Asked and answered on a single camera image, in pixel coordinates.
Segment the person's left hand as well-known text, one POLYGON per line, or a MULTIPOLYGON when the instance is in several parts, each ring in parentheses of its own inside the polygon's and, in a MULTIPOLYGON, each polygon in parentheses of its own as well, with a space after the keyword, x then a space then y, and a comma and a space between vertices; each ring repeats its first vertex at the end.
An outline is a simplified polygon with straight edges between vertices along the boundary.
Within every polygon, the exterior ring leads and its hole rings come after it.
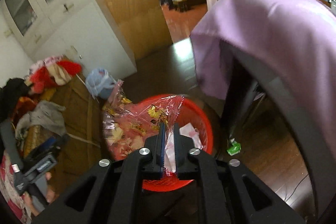
MULTIPOLYGON (((53 203, 59 195, 56 194, 54 187, 49 184, 49 180, 51 180, 52 174, 50 172, 47 172, 45 174, 45 177, 45 182, 47 184, 45 198, 48 203, 53 203)), ((23 200, 25 202, 25 205, 30 208, 32 215, 34 215, 35 217, 39 215, 40 212, 42 212, 43 209, 41 203, 38 200, 36 201, 36 198, 32 197, 29 193, 24 193, 23 200)))

